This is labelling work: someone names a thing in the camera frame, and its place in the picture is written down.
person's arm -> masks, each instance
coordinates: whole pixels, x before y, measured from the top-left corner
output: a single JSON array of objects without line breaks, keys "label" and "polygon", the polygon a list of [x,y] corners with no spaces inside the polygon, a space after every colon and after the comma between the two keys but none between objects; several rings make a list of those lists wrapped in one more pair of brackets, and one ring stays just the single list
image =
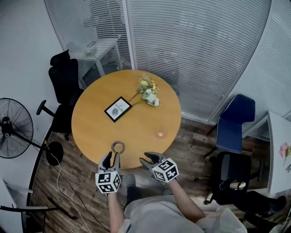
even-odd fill
[{"label": "person's arm", "polygon": [[203,211],[191,200],[176,179],[172,179],[168,184],[178,204],[178,208],[185,218],[193,223],[205,218]]},{"label": "person's arm", "polygon": [[123,225],[125,215],[115,192],[108,194],[108,205],[110,214],[110,232],[118,233]]}]

cable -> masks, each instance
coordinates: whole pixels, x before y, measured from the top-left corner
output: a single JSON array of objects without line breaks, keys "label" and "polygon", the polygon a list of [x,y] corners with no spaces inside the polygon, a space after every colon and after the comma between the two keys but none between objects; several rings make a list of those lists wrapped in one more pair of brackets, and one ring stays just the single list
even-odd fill
[{"label": "cable", "polygon": [[[48,146],[48,144],[47,144],[47,141],[45,141],[45,144],[46,144],[47,148],[48,148],[49,151],[50,151],[50,148],[49,148],[49,146]],[[59,162],[59,160],[58,160],[58,159],[57,159],[57,158],[56,158],[56,157],[55,157],[51,152],[50,152],[50,154],[52,155],[52,157],[54,157],[54,158],[57,160],[57,162],[58,162],[58,164],[59,164],[59,166],[60,166],[60,162]],[[73,205],[73,207],[78,211],[79,215],[81,216],[81,219],[84,221],[84,223],[85,223],[86,227],[88,228],[88,230],[90,231],[90,233],[92,233],[91,230],[90,230],[90,228],[88,227],[86,221],[83,219],[82,214],[80,213],[80,211],[78,210],[78,208],[74,205],[74,203],[73,203],[73,202],[72,202],[68,197],[66,197],[64,194],[62,194],[62,193],[60,192],[60,188],[59,188],[59,184],[58,184],[59,177],[60,177],[60,172],[61,172],[61,166],[60,166],[60,171],[59,171],[58,177],[57,177],[57,179],[56,179],[56,185],[57,185],[57,187],[58,187],[59,194],[62,195],[63,197],[65,197],[66,199],[68,199],[68,200],[71,202],[71,204]]]},{"label": "cable", "polygon": [[63,177],[63,179],[65,180],[65,181],[67,181],[68,182],[68,184],[69,184],[69,186],[71,187],[71,189],[73,190],[73,192],[77,195],[77,197],[80,199],[80,201],[82,202],[82,204],[84,205],[84,207],[85,207],[85,209],[88,211],[88,213],[89,214],[91,214],[92,215],[92,217],[96,220],[96,222],[100,225],[100,226],[102,226],[106,231],[108,231],[108,232],[110,232],[110,230],[109,229],[107,229],[102,223],[100,223],[98,220],[97,220],[97,218],[92,214],[92,212],[90,212],[88,209],[87,209],[87,207],[86,207],[86,205],[84,204],[84,202],[83,202],[83,200],[81,199],[81,197],[77,194],[77,192],[74,190],[74,188],[72,187],[72,185],[71,185],[71,183],[63,176],[63,174],[60,172],[60,171],[58,171],[54,166],[53,166],[53,168],[59,173],[59,176],[61,175],[62,177]]}]

fan base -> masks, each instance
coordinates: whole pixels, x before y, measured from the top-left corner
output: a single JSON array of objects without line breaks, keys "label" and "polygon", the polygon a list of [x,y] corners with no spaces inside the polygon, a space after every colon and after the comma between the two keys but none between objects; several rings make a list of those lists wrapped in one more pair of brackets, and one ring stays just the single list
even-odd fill
[{"label": "fan base", "polygon": [[64,156],[63,146],[59,142],[52,142],[49,144],[49,151],[46,151],[46,160],[50,165],[56,166],[58,165]]}]

black picture frame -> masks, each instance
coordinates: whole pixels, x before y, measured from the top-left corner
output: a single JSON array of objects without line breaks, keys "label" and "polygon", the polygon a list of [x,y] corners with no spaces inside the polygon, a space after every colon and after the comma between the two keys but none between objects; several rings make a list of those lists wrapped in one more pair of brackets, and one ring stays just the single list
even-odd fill
[{"label": "black picture frame", "polygon": [[[118,102],[120,99],[122,99],[125,103],[127,103],[129,105],[129,107],[127,109],[124,110],[123,113],[121,113],[116,119],[113,119],[107,112],[108,109],[110,109],[116,102]],[[126,114],[130,109],[132,108],[132,105],[126,101],[122,96],[120,96],[117,100],[115,100],[108,108],[106,108],[104,110],[104,112],[106,113],[107,116],[109,116],[109,118],[115,123],[117,122],[122,116],[124,116],[124,114]]]}]

round wooden table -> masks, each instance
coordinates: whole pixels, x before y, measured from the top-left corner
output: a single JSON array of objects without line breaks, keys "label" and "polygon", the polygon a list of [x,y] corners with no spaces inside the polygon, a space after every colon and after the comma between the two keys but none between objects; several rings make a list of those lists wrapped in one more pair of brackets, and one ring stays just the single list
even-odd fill
[{"label": "round wooden table", "polygon": [[[147,105],[138,94],[130,101],[133,107],[114,123],[104,110],[120,96],[129,101],[143,75],[156,82],[162,104]],[[126,169],[141,166],[139,157],[145,157],[144,152],[163,153],[174,141],[180,122],[180,103],[169,84],[145,71],[125,70],[103,76],[83,92],[74,108],[72,133],[82,153],[97,164],[113,142],[124,143],[120,166]]]}]

